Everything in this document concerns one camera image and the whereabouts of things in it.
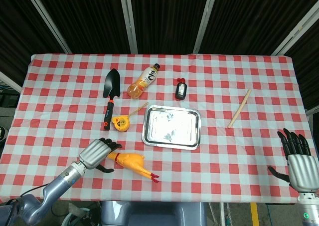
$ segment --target robotic arm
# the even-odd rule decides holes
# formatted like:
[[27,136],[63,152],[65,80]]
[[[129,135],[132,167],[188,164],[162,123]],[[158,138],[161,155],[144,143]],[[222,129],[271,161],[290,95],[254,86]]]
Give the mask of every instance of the robotic arm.
[[86,169],[97,168],[104,173],[114,171],[113,169],[105,169],[100,163],[110,152],[120,147],[120,144],[116,144],[110,139],[94,140],[80,153],[79,161],[73,162],[43,189],[43,202],[39,202],[35,196],[28,194],[0,207],[0,226],[13,225],[17,217],[22,218],[29,226],[36,225],[44,218],[54,202],[85,174]]
[[302,135],[296,135],[284,129],[287,137],[280,131],[278,136],[283,144],[289,176],[278,173],[269,166],[269,171],[277,178],[284,180],[299,192],[297,205],[304,226],[319,226],[319,172],[316,161],[311,156],[308,143]]

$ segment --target wooden stick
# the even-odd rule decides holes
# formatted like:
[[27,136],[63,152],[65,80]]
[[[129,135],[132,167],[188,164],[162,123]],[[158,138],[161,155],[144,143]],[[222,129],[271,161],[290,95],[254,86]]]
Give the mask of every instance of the wooden stick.
[[230,121],[230,123],[228,125],[228,128],[231,128],[233,126],[235,120],[237,119],[238,115],[240,114],[241,110],[243,109],[244,105],[246,104],[246,101],[247,101],[250,93],[251,93],[251,90],[248,90],[246,95],[245,95],[245,98],[243,99],[243,102],[241,102],[241,104],[240,104],[238,110],[236,111],[233,119]]
[[132,113],[130,113],[128,115],[128,117],[130,117],[131,115],[135,114],[136,112],[138,112],[140,109],[144,108],[146,105],[148,104],[148,102],[146,102],[144,105],[142,105],[141,107],[139,107],[137,110],[133,111]]

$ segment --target plastic bottle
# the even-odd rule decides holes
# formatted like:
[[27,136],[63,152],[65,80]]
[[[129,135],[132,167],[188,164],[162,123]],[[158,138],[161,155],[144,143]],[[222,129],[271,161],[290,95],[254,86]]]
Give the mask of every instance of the plastic bottle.
[[155,80],[159,68],[160,65],[157,63],[154,66],[146,68],[138,80],[128,87],[128,95],[133,99],[139,98],[144,92],[145,88]]

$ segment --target trowel handle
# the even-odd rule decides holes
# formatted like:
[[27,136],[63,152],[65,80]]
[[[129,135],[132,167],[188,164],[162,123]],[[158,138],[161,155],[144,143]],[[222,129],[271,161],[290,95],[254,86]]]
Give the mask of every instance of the trowel handle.
[[106,108],[106,113],[104,116],[104,129],[105,130],[110,130],[110,123],[113,115],[113,107],[114,107],[114,102],[113,100],[110,100],[108,102],[108,107]]

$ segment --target bottle label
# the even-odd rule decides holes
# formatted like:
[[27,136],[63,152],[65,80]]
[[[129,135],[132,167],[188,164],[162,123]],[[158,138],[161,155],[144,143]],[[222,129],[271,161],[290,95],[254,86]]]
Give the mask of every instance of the bottle label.
[[137,81],[137,86],[140,90],[144,90],[148,87],[156,78],[158,70],[155,67],[147,68]]

